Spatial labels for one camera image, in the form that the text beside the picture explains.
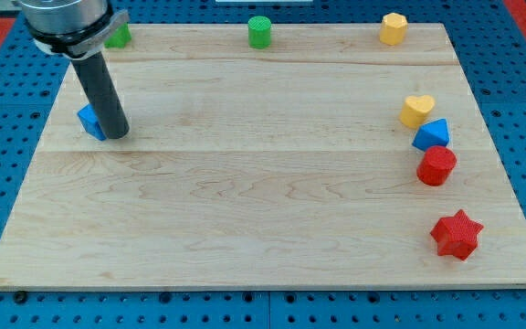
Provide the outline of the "green block behind arm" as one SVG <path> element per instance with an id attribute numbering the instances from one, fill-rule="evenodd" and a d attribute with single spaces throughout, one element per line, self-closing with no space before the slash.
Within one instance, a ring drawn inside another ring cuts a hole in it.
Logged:
<path id="1" fill-rule="evenodd" d="M 127 23 L 118 27 L 109 38 L 104 41 L 105 48 L 124 48 L 132 40 Z"/>

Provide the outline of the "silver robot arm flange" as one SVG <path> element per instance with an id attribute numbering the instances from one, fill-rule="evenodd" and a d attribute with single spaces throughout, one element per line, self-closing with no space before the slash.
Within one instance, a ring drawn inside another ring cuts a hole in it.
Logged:
<path id="1" fill-rule="evenodd" d="M 130 21 L 127 10 L 115 10 L 109 0 L 15 0 L 25 16 L 35 45 L 48 55 L 71 60 L 89 58 L 104 48 Z"/>

